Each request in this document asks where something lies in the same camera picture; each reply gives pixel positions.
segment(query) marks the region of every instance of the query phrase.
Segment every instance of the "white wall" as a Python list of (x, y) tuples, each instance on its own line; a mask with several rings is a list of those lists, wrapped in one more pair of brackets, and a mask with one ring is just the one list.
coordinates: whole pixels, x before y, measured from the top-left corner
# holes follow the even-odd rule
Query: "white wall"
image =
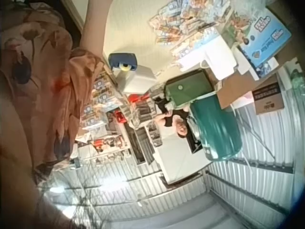
[(109, 229), (243, 229), (209, 194), (162, 214), (122, 222), (112, 222)]
[(203, 150), (192, 154), (187, 140), (179, 138), (177, 134), (162, 141), (163, 145), (155, 148), (154, 157), (169, 184), (201, 170), (210, 163)]

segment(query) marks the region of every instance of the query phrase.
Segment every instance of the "green plastic bottle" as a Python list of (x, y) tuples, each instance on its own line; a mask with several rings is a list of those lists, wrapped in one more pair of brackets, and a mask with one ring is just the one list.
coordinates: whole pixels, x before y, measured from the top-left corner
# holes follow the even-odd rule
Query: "green plastic bottle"
[(222, 110), (216, 95), (195, 100), (190, 109), (207, 159), (227, 160), (240, 152), (243, 143), (234, 112)]

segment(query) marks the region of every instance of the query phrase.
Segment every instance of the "white counter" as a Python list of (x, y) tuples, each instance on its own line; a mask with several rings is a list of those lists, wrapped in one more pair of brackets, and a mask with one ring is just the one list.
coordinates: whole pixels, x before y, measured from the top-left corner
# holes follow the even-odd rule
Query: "white counter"
[(211, 163), (202, 149), (192, 154), (186, 138), (174, 134), (162, 141), (163, 145), (155, 148), (153, 156), (168, 184), (186, 178)]

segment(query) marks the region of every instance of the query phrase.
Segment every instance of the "ceiling light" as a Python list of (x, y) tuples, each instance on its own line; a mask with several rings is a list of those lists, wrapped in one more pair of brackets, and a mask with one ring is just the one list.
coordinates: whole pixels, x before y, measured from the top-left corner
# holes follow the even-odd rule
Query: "ceiling light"
[(128, 182), (123, 181), (121, 177), (108, 178), (103, 180), (100, 190), (114, 192), (126, 187)]
[(54, 192), (54, 193), (63, 193), (64, 191), (65, 191), (65, 188), (63, 186), (50, 188), (50, 192)]
[(69, 219), (71, 219), (74, 215), (74, 212), (76, 210), (76, 206), (69, 206), (67, 208), (64, 209), (64, 211), (62, 211), (62, 213), (68, 217)]

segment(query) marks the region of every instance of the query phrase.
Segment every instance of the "red object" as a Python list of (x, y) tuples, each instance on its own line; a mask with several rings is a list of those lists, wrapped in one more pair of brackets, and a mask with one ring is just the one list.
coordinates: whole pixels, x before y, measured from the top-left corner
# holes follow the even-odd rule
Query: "red object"
[(116, 110), (114, 112), (114, 116), (115, 116), (116, 120), (118, 120), (119, 123), (126, 123), (127, 122), (126, 118), (124, 117), (124, 115), (121, 111)]
[(149, 98), (148, 92), (145, 93), (144, 95), (139, 95), (139, 94), (131, 94), (128, 96), (128, 101), (131, 103), (135, 103), (137, 101), (144, 101)]

